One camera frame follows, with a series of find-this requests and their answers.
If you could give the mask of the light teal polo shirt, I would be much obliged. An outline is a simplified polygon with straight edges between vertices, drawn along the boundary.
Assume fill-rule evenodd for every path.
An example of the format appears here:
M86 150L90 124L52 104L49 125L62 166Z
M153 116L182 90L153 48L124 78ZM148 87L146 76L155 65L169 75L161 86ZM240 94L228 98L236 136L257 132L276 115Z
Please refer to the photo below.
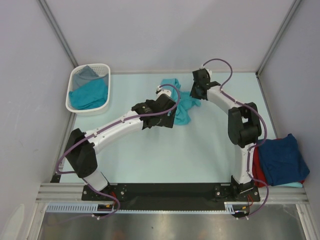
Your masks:
M175 86L179 90L180 101L176 109L174 124L177 126L184 126L189 124L191 121L189 110L193 107L200 107L201 101L199 99L191 97L190 91L181 91L181 84L177 78L163 79L160 84L170 84Z

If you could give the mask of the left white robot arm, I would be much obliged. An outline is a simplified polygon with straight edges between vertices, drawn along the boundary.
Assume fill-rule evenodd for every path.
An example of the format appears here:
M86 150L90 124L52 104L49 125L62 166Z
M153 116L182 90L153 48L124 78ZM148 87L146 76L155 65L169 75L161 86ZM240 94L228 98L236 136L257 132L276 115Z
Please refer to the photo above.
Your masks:
M111 188L98 169L97 154L114 141L136 131L152 127L172 128L176 102L169 90L157 93L155 100L137 103L118 119L93 130L82 132L79 128L69 136L65 149L66 159L78 178L93 187L93 194L100 200L110 196Z

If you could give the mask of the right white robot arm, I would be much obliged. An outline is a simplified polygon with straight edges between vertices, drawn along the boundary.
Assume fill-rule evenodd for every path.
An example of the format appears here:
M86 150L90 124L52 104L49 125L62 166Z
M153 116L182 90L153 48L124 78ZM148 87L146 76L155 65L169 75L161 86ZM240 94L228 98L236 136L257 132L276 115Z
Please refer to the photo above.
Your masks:
M209 101L227 114L227 134L235 145L235 169L230 179L228 197L242 201L255 187L253 180L253 153L262 134L261 122L255 103L241 103L225 93L221 85L211 81L205 68L192 72L190 96Z

